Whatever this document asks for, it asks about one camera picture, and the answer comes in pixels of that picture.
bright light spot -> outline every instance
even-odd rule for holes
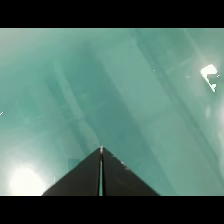
[[[207,65],[206,67],[201,69],[201,74],[202,74],[203,78],[209,84],[209,86],[213,92],[215,92],[216,84],[212,84],[212,85],[210,84],[208,75],[215,75],[215,74],[217,74],[217,72],[218,72],[217,69],[212,64]]]
[[[10,181],[12,195],[39,196],[46,190],[43,180],[30,168],[20,167],[15,170]]]

reflective surface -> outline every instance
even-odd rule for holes
[[[100,145],[161,195],[224,195],[223,29],[0,29],[0,195],[41,195]]]

